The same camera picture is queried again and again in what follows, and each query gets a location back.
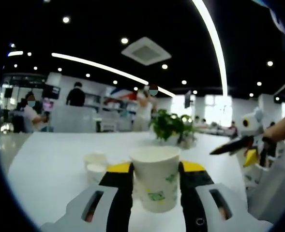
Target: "curved light strip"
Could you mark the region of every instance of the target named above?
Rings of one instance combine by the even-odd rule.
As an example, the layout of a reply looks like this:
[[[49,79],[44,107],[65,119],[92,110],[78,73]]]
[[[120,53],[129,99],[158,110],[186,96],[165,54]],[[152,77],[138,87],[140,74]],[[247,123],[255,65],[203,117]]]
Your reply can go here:
[[[23,51],[14,51],[14,52],[9,52],[8,53],[8,56],[11,57],[11,56],[20,56],[23,54]]]
[[[212,18],[209,14],[209,11],[207,10],[204,2],[202,0],[192,0],[196,8],[198,9],[202,19],[204,20],[206,27],[208,29],[208,32],[210,34],[215,54],[218,59],[219,63],[219,69],[220,69],[220,74],[221,74],[221,81],[222,81],[222,90],[223,90],[223,96],[227,97],[228,96],[228,91],[227,91],[227,77],[226,77],[226,68],[225,68],[225,62],[224,62],[224,55],[220,43],[220,38],[219,35],[215,29],[215,25],[212,21]]]
[[[76,62],[79,62],[79,63],[83,63],[83,64],[88,64],[88,65],[91,65],[91,66],[94,66],[94,67],[97,67],[97,68],[100,68],[100,69],[104,69],[104,70],[107,70],[109,72],[112,72],[112,73],[116,73],[118,75],[121,75],[121,76],[125,76],[129,79],[132,79],[134,81],[137,81],[137,82],[140,82],[144,85],[148,85],[148,81],[146,80],[143,80],[139,77],[136,77],[136,76],[133,76],[133,75],[130,75],[128,73],[125,73],[125,72],[122,72],[120,70],[117,70],[117,69],[114,69],[114,68],[111,68],[111,67],[108,67],[108,66],[105,66],[103,64],[99,64],[99,63],[95,63],[95,62],[92,62],[92,61],[89,61],[89,60],[86,60],[86,59],[81,59],[81,58],[77,58],[77,57],[72,57],[72,56],[68,56],[68,55],[63,55],[63,54],[59,54],[59,53],[52,53],[52,56],[53,57],[57,57],[57,58],[61,58],[61,59],[67,59],[67,60],[71,60],[71,61],[76,61]],[[173,94],[172,92],[169,92],[168,90],[165,90],[161,87],[158,87],[158,91],[170,96],[170,97],[174,97],[175,94]]]

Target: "man in black shirt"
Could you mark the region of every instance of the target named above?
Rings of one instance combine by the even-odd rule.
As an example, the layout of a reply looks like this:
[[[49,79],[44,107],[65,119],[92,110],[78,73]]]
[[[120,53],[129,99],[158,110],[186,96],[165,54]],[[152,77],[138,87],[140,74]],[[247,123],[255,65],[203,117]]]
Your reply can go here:
[[[82,90],[82,84],[81,82],[76,82],[74,88],[70,90],[67,96],[66,105],[84,106],[84,101],[85,93]]]

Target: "paper cup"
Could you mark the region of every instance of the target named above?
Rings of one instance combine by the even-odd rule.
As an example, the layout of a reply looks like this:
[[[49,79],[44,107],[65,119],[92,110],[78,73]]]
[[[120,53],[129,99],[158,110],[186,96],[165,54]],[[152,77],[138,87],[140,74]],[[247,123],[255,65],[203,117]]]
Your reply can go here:
[[[83,157],[83,161],[84,161],[84,168],[87,170],[87,166],[89,164],[99,164],[102,166],[107,167],[108,166],[108,162],[107,159],[105,157],[105,153],[101,152],[101,151],[95,151],[91,154],[85,155]]]
[[[180,149],[173,146],[144,147],[130,156],[142,206],[164,213],[177,204]]]
[[[102,180],[103,176],[106,173],[106,167],[100,164],[91,163],[87,165],[87,178],[88,183],[91,184],[99,184]]]

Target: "air vent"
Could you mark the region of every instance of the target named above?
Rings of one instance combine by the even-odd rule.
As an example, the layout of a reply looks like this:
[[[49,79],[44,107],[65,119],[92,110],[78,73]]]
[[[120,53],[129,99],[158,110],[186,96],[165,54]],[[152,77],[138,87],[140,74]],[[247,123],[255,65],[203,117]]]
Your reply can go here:
[[[171,58],[167,51],[147,37],[130,44],[121,53],[145,66]]]

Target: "ceiling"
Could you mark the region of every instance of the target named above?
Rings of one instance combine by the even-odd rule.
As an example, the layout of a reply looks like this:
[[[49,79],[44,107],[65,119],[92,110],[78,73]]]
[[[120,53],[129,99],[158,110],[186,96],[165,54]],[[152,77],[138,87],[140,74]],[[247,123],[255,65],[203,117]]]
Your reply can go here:
[[[254,97],[275,93],[285,84],[285,59],[282,35],[268,9],[250,0],[204,3],[221,42],[228,94],[246,99],[250,93]],[[15,12],[6,31],[15,50],[24,54],[8,57],[4,73],[48,75],[62,68],[63,75],[111,85],[117,80],[118,87],[130,90],[142,86],[113,72],[51,56],[60,53],[129,73],[174,94],[188,90],[197,90],[198,96],[222,94],[214,46],[191,0],[51,0],[28,3],[25,9],[26,6]],[[64,16],[70,17],[70,23],[63,23]],[[120,42],[124,37],[128,44]],[[172,58],[144,66],[121,54],[126,46],[142,37],[152,39]],[[162,69],[163,64],[168,65],[166,70]]]

